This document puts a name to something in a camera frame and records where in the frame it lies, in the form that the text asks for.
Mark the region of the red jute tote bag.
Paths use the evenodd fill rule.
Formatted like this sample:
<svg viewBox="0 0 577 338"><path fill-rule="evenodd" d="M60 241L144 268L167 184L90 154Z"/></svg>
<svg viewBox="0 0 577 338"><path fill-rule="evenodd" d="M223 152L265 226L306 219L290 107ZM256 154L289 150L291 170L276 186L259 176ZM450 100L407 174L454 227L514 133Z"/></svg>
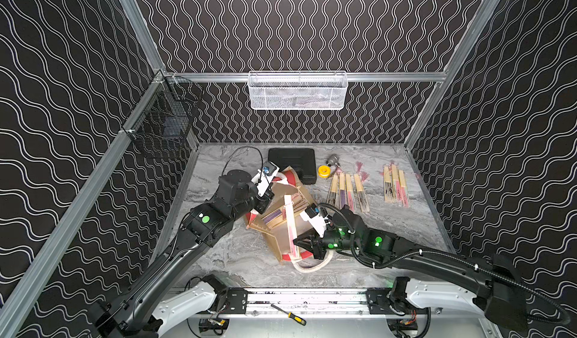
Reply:
<svg viewBox="0 0 577 338"><path fill-rule="evenodd" d="M324 237L326 220L320 215L316 201L291 167L273 178L272 192L273 201L264 213L246 214L246 227L263 234L278 261L291 262L302 273L322 269L332 260L331 253L315 266L302 267L299 263L314 254L294 244L294 239L307 232Z"/></svg>

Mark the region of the bamboo fan grey floral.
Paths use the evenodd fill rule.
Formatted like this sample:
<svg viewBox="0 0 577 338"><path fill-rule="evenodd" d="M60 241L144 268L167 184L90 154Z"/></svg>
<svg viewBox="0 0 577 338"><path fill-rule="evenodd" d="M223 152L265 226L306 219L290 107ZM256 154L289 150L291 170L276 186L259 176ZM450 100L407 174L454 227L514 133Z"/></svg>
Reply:
<svg viewBox="0 0 577 338"><path fill-rule="evenodd" d="M356 172L353 175L356 191L359 199L360 209L362 213L369 213L370 212L370 205L367 197L367 193L365 190L364 183L369 177L369 174L363 170L363 163L356 162Z"/></svg>

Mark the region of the bamboo fan floral white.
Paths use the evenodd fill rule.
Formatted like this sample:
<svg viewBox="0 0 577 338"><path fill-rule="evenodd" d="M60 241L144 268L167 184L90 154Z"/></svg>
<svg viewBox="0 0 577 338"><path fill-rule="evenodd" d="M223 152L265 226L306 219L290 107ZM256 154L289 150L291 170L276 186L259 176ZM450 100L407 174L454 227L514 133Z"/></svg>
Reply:
<svg viewBox="0 0 577 338"><path fill-rule="evenodd" d="M331 184L326 198L326 203L336 207L338 192L339 192L339 175L335 174L331 179Z"/></svg>

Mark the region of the bamboo fan purple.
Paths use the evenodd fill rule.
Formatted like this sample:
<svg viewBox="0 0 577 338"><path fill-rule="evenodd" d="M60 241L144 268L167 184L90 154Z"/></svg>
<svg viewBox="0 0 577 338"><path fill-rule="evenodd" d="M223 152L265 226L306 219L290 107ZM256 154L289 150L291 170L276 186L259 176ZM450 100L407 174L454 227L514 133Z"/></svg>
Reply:
<svg viewBox="0 0 577 338"><path fill-rule="evenodd" d="M341 208L348 204L347 199L347 181L344 173L339 174L339 205Z"/></svg>

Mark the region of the bamboo fan dark floral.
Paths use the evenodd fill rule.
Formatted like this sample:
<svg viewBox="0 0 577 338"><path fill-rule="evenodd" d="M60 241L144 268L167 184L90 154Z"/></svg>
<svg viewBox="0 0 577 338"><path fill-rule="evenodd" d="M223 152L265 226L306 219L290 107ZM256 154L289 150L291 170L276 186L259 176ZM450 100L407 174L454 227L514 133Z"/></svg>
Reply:
<svg viewBox="0 0 577 338"><path fill-rule="evenodd" d="M393 185L390 168L388 165L383 166L383 189L384 189L384 199L387 203L392 203L394 201L393 196Z"/></svg>

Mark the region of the bamboo fan pink green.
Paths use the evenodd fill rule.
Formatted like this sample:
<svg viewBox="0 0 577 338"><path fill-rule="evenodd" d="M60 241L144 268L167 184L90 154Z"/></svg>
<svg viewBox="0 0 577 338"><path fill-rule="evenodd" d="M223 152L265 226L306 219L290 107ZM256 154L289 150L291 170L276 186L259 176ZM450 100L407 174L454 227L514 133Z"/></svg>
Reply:
<svg viewBox="0 0 577 338"><path fill-rule="evenodd" d="M297 246L293 242L293 240L298 236L298 234L296 229L295 212L291 195L284 195L284 207L286 216L286 227L288 232L288 244L289 244L288 255L292 261L295 261L300 258L300 253Z"/></svg>

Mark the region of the bamboo fan pink stripe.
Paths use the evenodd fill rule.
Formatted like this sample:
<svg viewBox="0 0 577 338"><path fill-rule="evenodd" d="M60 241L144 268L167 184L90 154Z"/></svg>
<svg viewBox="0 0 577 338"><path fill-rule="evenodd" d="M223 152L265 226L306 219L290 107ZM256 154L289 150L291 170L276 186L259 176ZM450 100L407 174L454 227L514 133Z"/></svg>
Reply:
<svg viewBox="0 0 577 338"><path fill-rule="evenodd" d="M407 177L403 170L398 171L398 196L403 207L410 207L410 194L407 185Z"/></svg>

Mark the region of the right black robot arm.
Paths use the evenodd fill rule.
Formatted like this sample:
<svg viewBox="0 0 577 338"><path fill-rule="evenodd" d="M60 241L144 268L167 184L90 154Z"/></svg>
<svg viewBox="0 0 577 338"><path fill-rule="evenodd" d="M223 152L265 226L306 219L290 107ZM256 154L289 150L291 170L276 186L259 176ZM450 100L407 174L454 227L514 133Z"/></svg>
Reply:
<svg viewBox="0 0 577 338"><path fill-rule="evenodd" d="M354 260L374 270L397 268L432 277L395 279L374 309L398 315L414 310L453 309L483 315L488 321L518 333L527 333L530 322L568 325L569 313L556 301L522 284L518 271L501 255L489 260L467 258L413 243L396 234L368 227L348 207L313 205L304 212L319 219L322 229L311 228L292 243L314 258L327 252L350 252Z"/></svg>

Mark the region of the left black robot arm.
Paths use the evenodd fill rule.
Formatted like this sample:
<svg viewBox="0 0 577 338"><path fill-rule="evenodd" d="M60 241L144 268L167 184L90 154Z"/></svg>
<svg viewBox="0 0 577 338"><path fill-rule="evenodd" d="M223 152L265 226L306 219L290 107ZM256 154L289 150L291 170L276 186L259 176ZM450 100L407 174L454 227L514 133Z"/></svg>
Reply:
<svg viewBox="0 0 577 338"><path fill-rule="evenodd" d="M195 288L167 298L189 267L248 213L264 213L273 200L279 168L266 162L252 175L231 170L219 177L214 195L192 208L165 251L114 300L90 309L94 337L161 337L189 317L213 306L216 288L201 281Z"/></svg>

